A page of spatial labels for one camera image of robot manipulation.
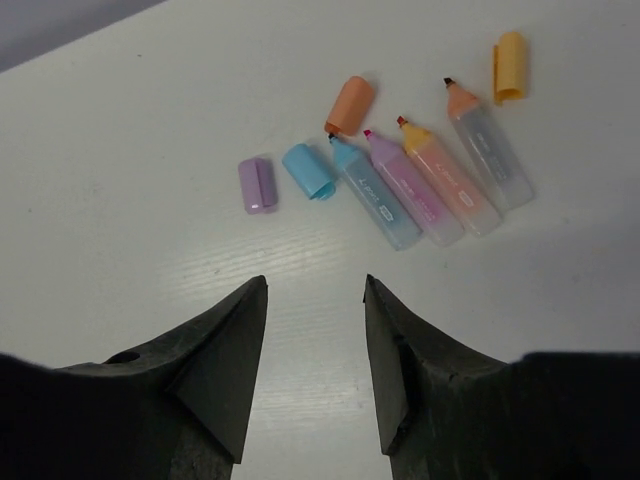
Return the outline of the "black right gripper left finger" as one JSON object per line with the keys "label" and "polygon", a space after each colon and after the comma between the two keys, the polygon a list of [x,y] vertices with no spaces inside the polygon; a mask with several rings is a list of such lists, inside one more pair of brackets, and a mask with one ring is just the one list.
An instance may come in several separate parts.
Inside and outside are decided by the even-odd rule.
{"label": "black right gripper left finger", "polygon": [[209,310],[101,364],[58,370],[74,479],[227,479],[242,460],[266,327],[255,276]]}

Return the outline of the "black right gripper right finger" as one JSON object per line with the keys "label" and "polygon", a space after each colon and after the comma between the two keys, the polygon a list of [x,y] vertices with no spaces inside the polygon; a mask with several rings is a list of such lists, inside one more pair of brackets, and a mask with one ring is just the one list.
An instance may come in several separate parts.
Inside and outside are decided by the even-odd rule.
{"label": "black right gripper right finger", "polygon": [[368,276],[365,330],[380,449],[395,479],[517,479],[517,362],[476,351]]}

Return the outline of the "purple highlighter pen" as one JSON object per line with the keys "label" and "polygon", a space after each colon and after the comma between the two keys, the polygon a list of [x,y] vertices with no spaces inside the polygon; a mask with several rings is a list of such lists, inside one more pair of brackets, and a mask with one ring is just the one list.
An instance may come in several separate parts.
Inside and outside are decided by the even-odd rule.
{"label": "purple highlighter pen", "polygon": [[411,163],[404,149],[366,129],[374,168],[391,188],[423,233],[436,245],[450,246],[464,237],[460,221]]}

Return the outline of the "blue pen cap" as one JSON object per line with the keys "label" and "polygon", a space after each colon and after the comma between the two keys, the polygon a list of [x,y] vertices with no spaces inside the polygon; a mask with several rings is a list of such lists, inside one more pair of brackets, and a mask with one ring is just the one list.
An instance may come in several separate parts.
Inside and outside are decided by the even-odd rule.
{"label": "blue pen cap", "polygon": [[327,200],[336,192],[333,176],[318,151],[300,143],[290,148],[282,164],[310,200]]}

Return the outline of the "blue highlighter pen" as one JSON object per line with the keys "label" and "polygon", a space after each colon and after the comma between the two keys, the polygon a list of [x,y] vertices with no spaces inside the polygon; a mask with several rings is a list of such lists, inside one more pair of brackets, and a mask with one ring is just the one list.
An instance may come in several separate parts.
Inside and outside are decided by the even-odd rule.
{"label": "blue highlighter pen", "polygon": [[367,214],[396,251],[421,239],[422,231],[375,170],[367,153],[338,135],[329,134],[333,164]]}

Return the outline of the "purple pen cap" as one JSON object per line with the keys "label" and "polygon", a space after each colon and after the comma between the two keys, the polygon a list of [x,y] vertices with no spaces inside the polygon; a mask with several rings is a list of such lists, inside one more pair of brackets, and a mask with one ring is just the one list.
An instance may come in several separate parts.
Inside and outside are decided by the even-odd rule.
{"label": "purple pen cap", "polygon": [[274,212],[278,205],[278,192],[272,162],[254,157],[238,165],[238,174],[244,209],[248,214]]}

